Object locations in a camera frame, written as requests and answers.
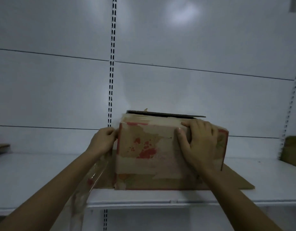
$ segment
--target person's left arm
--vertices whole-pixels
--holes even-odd
[[[50,230],[78,184],[116,138],[114,128],[100,129],[83,154],[0,223],[0,231]]]

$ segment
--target person's right arm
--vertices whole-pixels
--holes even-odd
[[[183,122],[190,127],[192,141],[188,143],[185,132],[177,129],[178,141],[186,161],[209,186],[235,231],[280,231],[281,229],[239,189],[226,181],[213,167],[218,129],[202,120]]]

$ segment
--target box front face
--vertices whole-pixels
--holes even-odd
[[[145,123],[120,124],[115,189],[205,189],[198,174],[183,158],[175,128]],[[190,139],[189,128],[183,128]],[[214,163],[217,170],[221,170],[223,164],[225,133],[220,140]]]

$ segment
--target hand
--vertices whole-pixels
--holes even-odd
[[[117,138],[118,130],[113,127],[102,128],[94,134],[86,152],[97,156],[103,155],[112,149]]]
[[[213,168],[213,157],[218,140],[218,129],[210,122],[192,119],[181,123],[191,128],[192,141],[188,143],[185,132],[177,128],[178,142],[186,161],[195,169],[201,166]]]

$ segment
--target white shelf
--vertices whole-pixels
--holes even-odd
[[[0,155],[0,215],[6,215],[50,181],[78,155]],[[228,158],[225,163],[255,190],[243,192],[257,205],[296,205],[296,167],[274,159]],[[115,191],[96,189],[88,207],[146,208],[218,205],[211,191]]]

